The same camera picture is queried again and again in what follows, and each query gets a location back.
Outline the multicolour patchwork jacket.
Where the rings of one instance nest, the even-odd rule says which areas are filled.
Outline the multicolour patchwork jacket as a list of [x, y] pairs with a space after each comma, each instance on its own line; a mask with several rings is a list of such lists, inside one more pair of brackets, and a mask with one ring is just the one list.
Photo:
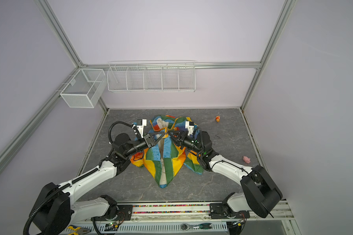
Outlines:
[[160, 188], [165, 188], [174, 179], [179, 170], [186, 166], [193, 172], [203, 174], [203, 167], [198, 163], [195, 151], [187, 150], [173, 143], [167, 131], [186, 131], [186, 122], [190, 117], [173, 117], [157, 115], [150, 120], [152, 129], [149, 133], [164, 132], [165, 136], [154, 147], [137, 153], [131, 158], [131, 163], [137, 167], [145, 167]]

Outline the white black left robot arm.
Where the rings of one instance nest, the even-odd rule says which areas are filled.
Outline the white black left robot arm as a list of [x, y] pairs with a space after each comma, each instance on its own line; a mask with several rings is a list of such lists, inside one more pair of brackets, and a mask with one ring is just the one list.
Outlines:
[[96, 167], [66, 182], [48, 183], [41, 189], [25, 222], [23, 234], [29, 234], [32, 224], [42, 235], [58, 235], [69, 225], [87, 218], [115, 217], [117, 202], [110, 196], [103, 195], [81, 203], [78, 200], [96, 186], [121, 174], [131, 163], [132, 156], [156, 146], [164, 135], [164, 132], [139, 135], [136, 141], [126, 133], [109, 138], [111, 150]]

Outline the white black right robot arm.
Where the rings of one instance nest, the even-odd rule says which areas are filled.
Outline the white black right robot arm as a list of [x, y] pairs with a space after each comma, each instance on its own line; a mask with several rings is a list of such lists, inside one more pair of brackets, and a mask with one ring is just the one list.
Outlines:
[[190, 137], [188, 131], [168, 131], [168, 134], [176, 146], [194, 152], [204, 170], [223, 175], [242, 188], [242, 193], [229, 194], [218, 210], [212, 208], [211, 214], [234, 218], [241, 212], [252, 211], [266, 218], [282, 200], [280, 189], [264, 167], [244, 166], [226, 159], [212, 148], [206, 131], [200, 132], [197, 139]]

